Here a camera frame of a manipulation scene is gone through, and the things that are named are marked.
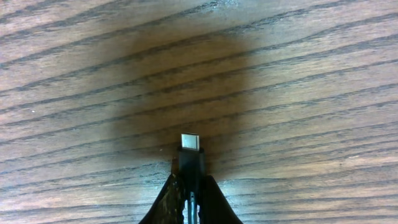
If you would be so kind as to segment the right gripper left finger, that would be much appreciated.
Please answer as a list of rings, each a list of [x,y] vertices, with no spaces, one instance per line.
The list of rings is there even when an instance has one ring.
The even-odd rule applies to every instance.
[[[185,205],[183,180],[170,174],[155,202],[139,224],[182,224]]]

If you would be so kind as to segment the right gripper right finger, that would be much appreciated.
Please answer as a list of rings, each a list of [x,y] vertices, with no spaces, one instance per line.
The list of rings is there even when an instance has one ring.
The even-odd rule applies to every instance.
[[[243,224],[234,213],[213,176],[203,179],[200,224]]]

